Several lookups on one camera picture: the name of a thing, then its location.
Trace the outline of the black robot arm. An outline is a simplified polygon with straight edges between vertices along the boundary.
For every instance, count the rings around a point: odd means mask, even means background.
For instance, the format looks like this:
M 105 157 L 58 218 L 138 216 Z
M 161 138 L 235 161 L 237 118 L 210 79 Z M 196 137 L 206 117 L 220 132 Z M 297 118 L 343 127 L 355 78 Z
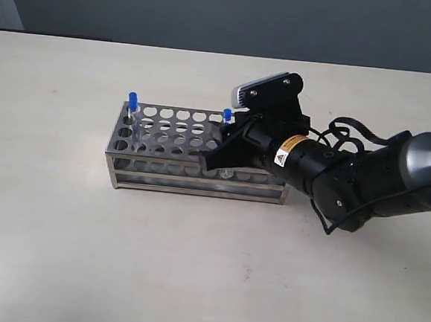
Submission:
M 369 219 L 431 211 L 431 132 L 380 138 L 349 117 L 317 132 L 301 111 L 304 83 L 282 72 L 234 88 L 230 124 L 211 125 L 203 169 L 267 171 L 305 194 L 329 234 Z

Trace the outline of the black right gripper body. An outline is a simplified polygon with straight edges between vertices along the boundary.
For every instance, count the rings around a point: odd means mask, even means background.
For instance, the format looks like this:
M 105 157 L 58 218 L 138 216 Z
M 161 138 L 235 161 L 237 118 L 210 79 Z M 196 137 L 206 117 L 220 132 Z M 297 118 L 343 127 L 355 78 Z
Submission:
M 295 72 L 257 87 L 247 97 L 245 113 L 260 115 L 246 139 L 256 149 L 253 168 L 266 170 L 303 193 L 312 193 L 316 178 L 332 161 L 329 147 L 309 138 L 311 122 L 301 111 L 303 79 Z

